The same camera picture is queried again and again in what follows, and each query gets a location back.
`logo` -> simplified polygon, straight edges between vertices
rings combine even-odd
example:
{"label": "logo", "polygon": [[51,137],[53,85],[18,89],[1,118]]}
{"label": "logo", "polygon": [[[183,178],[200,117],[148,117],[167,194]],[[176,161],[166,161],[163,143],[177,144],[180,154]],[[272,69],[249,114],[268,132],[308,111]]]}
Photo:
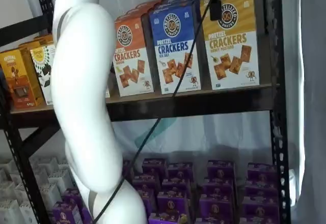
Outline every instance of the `logo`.
{"label": "logo", "polygon": [[177,15],[168,14],[164,19],[164,31],[169,37],[176,37],[181,29],[181,22]]}
{"label": "logo", "polygon": [[117,38],[122,46],[129,46],[132,42],[132,33],[130,28],[126,25],[120,26],[117,32]]}
{"label": "logo", "polygon": [[223,29],[231,29],[238,21],[238,11],[232,4],[222,5],[222,19],[219,20],[219,25]]}

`pretzel crackers box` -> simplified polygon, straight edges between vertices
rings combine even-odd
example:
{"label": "pretzel crackers box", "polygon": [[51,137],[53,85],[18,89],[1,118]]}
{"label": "pretzel crackers box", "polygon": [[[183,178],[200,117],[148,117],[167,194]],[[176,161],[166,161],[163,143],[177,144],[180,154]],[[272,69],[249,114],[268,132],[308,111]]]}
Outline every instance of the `pretzel crackers box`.
{"label": "pretzel crackers box", "polygon": [[[254,0],[221,0],[222,18],[203,21],[213,90],[259,85]],[[209,0],[201,0],[203,14]]]}
{"label": "pretzel crackers box", "polygon": [[178,92],[200,90],[200,40],[186,66],[198,26],[196,4],[189,1],[158,9],[150,14],[150,19],[162,94],[175,91],[185,69]]}
{"label": "pretzel crackers box", "polygon": [[113,62],[122,97],[154,92],[156,59],[149,25],[144,11],[116,20],[117,48]]}
{"label": "pretzel crackers box", "polygon": [[28,108],[43,103],[42,91],[27,48],[20,47],[0,53],[0,65],[15,108]]}

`yellow cracker box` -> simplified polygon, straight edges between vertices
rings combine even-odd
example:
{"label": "yellow cracker box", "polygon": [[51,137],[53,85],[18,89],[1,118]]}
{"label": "yellow cracker box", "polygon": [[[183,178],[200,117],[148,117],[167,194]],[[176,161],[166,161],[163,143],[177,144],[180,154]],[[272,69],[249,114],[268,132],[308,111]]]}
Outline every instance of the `yellow cracker box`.
{"label": "yellow cracker box", "polygon": [[0,53],[3,69],[15,108],[27,108],[43,103],[33,61],[27,48]]}
{"label": "yellow cracker box", "polygon": [[[221,0],[222,19],[203,21],[212,89],[259,84],[254,0]],[[209,0],[201,0],[203,14]]]}

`product label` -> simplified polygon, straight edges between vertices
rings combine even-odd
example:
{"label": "product label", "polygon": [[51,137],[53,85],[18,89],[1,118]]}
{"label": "product label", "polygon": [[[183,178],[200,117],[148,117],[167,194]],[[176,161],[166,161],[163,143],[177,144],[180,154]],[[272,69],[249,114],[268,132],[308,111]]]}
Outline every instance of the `product label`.
{"label": "product label", "polygon": [[194,41],[192,6],[160,9],[150,16],[162,94],[173,93],[184,69],[179,92],[200,90],[197,48],[186,61]]}
{"label": "product label", "polygon": [[154,89],[141,19],[131,16],[122,19],[116,22],[117,48],[114,55],[120,95],[152,93]]}
{"label": "product label", "polygon": [[213,90],[259,85],[254,0],[222,0],[221,20],[208,11],[203,30]]}

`blue cracker box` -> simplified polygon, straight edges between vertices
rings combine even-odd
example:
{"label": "blue cracker box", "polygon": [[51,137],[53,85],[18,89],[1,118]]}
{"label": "blue cracker box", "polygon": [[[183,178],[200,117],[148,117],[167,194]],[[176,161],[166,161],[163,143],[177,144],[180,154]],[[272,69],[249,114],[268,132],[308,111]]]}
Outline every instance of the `blue cracker box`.
{"label": "blue cracker box", "polygon": [[185,66],[198,26],[195,4],[190,2],[185,6],[155,10],[150,14],[150,20],[162,94],[175,91],[184,69],[185,76],[178,92],[200,90],[201,35],[198,36],[187,67]]}

